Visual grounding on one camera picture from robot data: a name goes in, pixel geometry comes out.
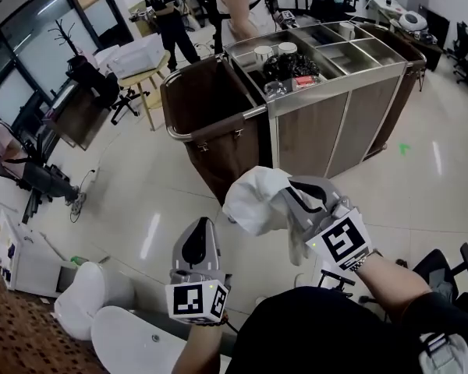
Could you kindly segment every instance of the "man in black clothes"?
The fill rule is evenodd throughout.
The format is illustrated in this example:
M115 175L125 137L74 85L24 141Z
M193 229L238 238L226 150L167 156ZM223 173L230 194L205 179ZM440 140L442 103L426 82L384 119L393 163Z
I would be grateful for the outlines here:
M338 291L296 288L255 308L227 373L468 373L468 314L376 253L356 274L392 323ZM221 338L220 326L192 326L172 373L218 373Z
M163 47L170 51L168 67L170 72L177 69L175 58L175 44L179 45L180 51L191 64L200 61L200 57L187 36L186 28L182 23L179 12L175 9L175 0L146 0L146 7L152 7L156 13L156 21L161 30Z

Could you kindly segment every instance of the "white cloth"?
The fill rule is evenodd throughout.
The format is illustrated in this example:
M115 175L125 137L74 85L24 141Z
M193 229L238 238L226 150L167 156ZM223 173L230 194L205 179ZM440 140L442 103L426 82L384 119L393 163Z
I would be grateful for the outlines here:
M280 169L256 166L231 185L222 210L252 235L287 228L289 260L299 266L303 257L308 258L309 249L298 227L293 226L293 216L280 193L291 187L289 176ZM316 206L312 197L300 190L293 190L308 206Z
M256 0L250 0L250 4L255 3L255 1ZM229 9L227 5L225 5L224 0L217 0L217 9L221 14L229 14ZM275 25L264 0L261 0L250 10L248 20L257 28L259 35L270 34L281 29L279 26ZM222 45L226 46L236 43L237 41L240 40L232 30L231 20L222 20Z

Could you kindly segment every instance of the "cup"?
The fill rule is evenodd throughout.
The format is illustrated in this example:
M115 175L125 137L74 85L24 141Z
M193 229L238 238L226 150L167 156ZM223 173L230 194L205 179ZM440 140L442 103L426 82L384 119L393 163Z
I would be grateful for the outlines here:
M274 55L271 46L258 46L255 48L254 52L255 60L258 64L264 64L272 55Z
M296 53L296 44L285 41L278 46L279 55Z
M348 41L352 41L356 38L354 26L349 22L341 22L339 24L339 33L344 39Z

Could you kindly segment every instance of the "door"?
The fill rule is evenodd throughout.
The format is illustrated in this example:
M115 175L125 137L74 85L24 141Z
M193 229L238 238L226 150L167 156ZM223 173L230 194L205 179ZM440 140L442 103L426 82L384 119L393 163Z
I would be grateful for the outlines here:
M89 26L94 29L101 48L116 44L124 45L132 41L126 24L119 20L119 12L110 0L74 0L79 11L82 11Z

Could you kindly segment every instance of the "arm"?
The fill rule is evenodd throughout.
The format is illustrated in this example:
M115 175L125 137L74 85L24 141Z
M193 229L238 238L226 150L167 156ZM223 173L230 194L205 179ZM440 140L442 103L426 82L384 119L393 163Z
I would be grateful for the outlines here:
M192 326L189 339L172 374L218 374L220 371L220 326Z
M166 9L160 9L159 11L155 11L154 13L157 16L166 16L168 14L171 14L174 9L175 9L175 6L173 2L169 2L169 3L166 3Z
M380 306L394 319L399 319L412 301L431 292L418 274L376 253L366 259L357 275Z
M238 41L258 36L257 28L248 20L250 0L224 0L231 16L232 30Z

